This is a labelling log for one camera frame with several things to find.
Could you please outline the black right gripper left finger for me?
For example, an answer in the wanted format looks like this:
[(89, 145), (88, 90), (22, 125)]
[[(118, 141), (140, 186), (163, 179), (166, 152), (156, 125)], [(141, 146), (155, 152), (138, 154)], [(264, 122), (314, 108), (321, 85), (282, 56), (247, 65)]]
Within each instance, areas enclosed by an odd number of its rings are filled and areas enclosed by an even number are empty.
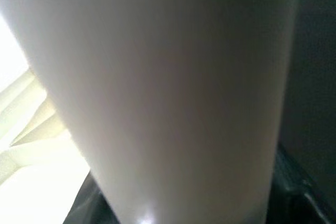
[(63, 224), (120, 224), (91, 173), (84, 179)]

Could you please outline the white plastic table leg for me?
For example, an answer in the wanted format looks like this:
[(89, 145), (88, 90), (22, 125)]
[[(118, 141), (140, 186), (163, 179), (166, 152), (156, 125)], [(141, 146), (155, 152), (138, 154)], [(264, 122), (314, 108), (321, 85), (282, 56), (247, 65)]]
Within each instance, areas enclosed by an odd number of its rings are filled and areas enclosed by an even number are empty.
[(121, 224), (264, 224), (298, 0), (0, 0)]

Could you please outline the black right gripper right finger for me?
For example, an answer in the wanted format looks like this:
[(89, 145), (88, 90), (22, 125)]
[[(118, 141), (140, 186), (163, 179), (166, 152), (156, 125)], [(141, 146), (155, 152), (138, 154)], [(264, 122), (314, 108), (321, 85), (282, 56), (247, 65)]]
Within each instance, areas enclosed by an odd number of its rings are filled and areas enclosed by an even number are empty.
[(336, 211), (281, 144), (276, 151), (266, 224), (336, 224)]

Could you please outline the white plastic table top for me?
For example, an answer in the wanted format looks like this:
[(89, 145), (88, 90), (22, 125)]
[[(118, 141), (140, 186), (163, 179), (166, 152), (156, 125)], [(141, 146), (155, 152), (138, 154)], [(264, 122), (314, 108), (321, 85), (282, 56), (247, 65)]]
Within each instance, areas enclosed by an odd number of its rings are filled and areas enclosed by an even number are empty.
[(88, 173), (30, 70), (0, 91), (0, 224), (62, 224)]

